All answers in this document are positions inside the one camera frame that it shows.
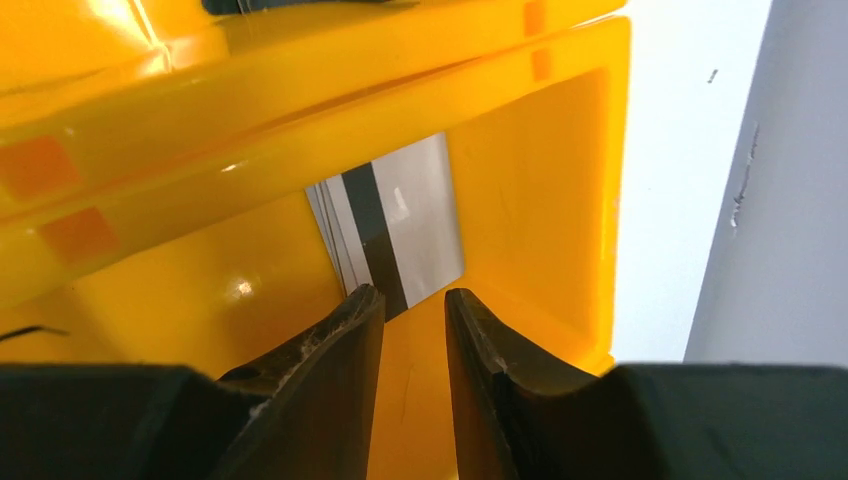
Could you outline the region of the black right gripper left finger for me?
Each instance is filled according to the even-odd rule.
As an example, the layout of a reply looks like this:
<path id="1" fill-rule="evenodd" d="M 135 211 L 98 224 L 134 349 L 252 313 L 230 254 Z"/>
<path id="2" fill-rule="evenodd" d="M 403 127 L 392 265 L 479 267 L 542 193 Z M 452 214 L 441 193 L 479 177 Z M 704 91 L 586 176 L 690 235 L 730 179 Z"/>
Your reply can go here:
<path id="1" fill-rule="evenodd" d="M 218 379 L 180 365 L 1 368 L 5 479 L 363 479 L 385 300 L 327 317 Z"/>

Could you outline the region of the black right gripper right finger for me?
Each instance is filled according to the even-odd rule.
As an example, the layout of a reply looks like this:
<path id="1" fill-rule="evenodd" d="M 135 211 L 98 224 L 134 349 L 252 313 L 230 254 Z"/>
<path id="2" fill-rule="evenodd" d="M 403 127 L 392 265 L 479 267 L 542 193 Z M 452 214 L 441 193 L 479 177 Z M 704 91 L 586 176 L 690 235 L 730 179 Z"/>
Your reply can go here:
<path id="1" fill-rule="evenodd" d="M 445 296 L 462 479 L 843 479 L 840 367 L 623 364 L 595 376 Z"/>

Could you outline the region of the silver card middle bin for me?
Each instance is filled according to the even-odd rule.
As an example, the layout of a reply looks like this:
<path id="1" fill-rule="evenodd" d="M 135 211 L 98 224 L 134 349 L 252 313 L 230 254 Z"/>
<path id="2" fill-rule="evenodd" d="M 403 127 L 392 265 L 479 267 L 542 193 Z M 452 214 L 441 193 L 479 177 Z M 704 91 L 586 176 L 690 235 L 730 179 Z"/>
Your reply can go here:
<path id="1" fill-rule="evenodd" d="M 445 134 L 322 180 L 306 194 L 343 291 L 376 287 L 388 320 L 463 275 Z"/>

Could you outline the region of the yellow three-compartment bin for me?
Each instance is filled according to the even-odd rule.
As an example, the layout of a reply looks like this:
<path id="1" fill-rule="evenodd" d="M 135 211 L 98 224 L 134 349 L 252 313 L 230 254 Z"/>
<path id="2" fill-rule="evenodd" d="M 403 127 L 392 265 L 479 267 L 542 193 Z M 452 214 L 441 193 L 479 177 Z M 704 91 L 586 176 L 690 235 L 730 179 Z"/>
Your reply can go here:
<path id="1" fill-rule="evenodd" d="M 445 296 L 612 363 L 618 1 L 5 1 L 1 368 L 212 379 L 327 317 L 308 187 L 446 136 L 465 270 L 386 318 L 367 475 L 462 479 Z"/>

